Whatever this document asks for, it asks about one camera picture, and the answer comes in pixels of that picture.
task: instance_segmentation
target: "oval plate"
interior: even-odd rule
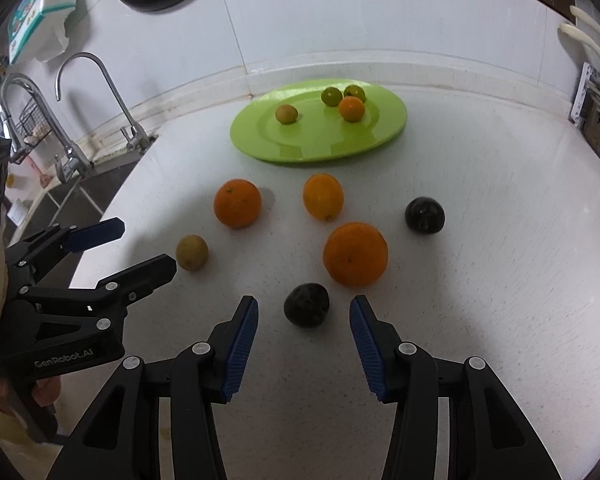
[[[358,123],[347,123],[338,107],[320,99],[327,86],[340,91],[351,84],[366,94],[366,111]],[[298,110],[293,124],[280,124],[281,104]],[[231,140],[241,152],[267,162],[315,162],[366,152],[397,136],[407,123],[407,108],[393,92],[351,79],[317,79],[279,88],[256,99],[231,125]]]

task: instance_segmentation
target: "stainless steel sink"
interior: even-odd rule
[[[86,178],[74,177],[66,184],[49,190],[27,223],[21,239],[55,222],[63,227],[86,227],[99,222],[140,157],[138,152],[125,153],[96,164]],[[81,253],[67,255],[39,285],[67,288],[81,256]]]

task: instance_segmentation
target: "faucet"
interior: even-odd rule
[[[58,175],[60,182],[66,183],[75,171],[80,173],[80,176],[87,176],[91,171],[93,164],[80,147],[71,140],[69,135],[67,135],[62,124],[60,124],[56,115],[49,108],[38,85],[36,85],[30,77],[18,72],[10,73],[4,78],[4,81],[0,86],[0,122],[2,123],[2,136],[11,139],[10,162],[21,164],[32,150],[32,148],[27,146],[18,135],[9,106],[7,105],[7,90],[12,84],[23,88],[33,98],[40,113],[49,124],[49,127],[51,127],[51,131],[64,148],[64,152],[68,159],[66,164],[62,165],[60,158],[56,155],[56,174]]]
[[[86,57],[87,59],[91,59],[99,67],[104,79],[107,81],[107,84],[113,93],[113,97],[116,98],[120,108],[122,108],[123,113],[126,115],[126,118],[131,126],[131,135],[127,133],[126,128],[120,128],[120,131],[125,136],[127,149],[135,150],[139,148],[141,153],[145,152],[151,146],[151,139],[149,139],[140,123],[138,123],[138,121],[132,117],[129,109],[125,105],[125,102],[122,100],[122,97],[120,97],[118,89],[113,84],[113,80],[104,66],[104,63],[98,56],[92,54],[91,52],[78,52],[77,54],[73,54],[64,60],[64,63],[60,65],[60,68],[58,69],[58,75],[56,76],[56,100],[59,101],[61,99],[60,76],[62,75],[62,70],[64,70],[64,67],[67,63],[77,57]]]

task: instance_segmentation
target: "white wall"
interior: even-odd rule
[[[583,54],[558,36],[563,21],[537,0],[188,0],[153,14],[119,0],[78,0],[66,24],[67,53],[16,68],[35,79],[76,140],[120,114],[85,59],[67,67],[56,104],[58,66],[81,50],[102,58],[130,107],[212,75],[314,64],[320,56],[409,61],[423,54],[570,100]],[[40,151],[47,167],[52,153]]]

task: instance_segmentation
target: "kitchen counter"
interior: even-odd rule
[[[243,294],[257,298],[260,325],[242,388],[214,412],[229,478],[381,477],[395,407],[369,392],[350,334],[349,301],[364,292],[381,319],[433,356],[482,356],[563,479],[580,480],[600,456],[600,160],[572,125],[537,109],[391,89],[409,110],[404,134],[327,164],[276,166],[238,152],[228,130],[248,100],[166,123],[106,211],[125,221],[124,237],[85,253],[72,286],[173,256],[186,234],[205,238],[210,257],[201,270],[179,269],[130,307],[127,354],[147,362],[206,339]],[[345,191],[331,224],[302,206],[305,180],[321,171]],[[231,178],[251,180],[263,197],[261,217],[240,231],[213,213],[216,190]],[[417,236],[404,224],[404,208],[420,195],[445,208],[437,235]],[[387,272],[364,290],[337,285],[322,266],[324,241],[347,221],[375,225],[390,249]],[[304,282],[322,283],[331,297],[315,330],[291,325],[282,311]],[[64,378],[70,424],[114,367]],[[442,416],[445,461],[447,434]],[[446,465],[436,478],[446,478]]]

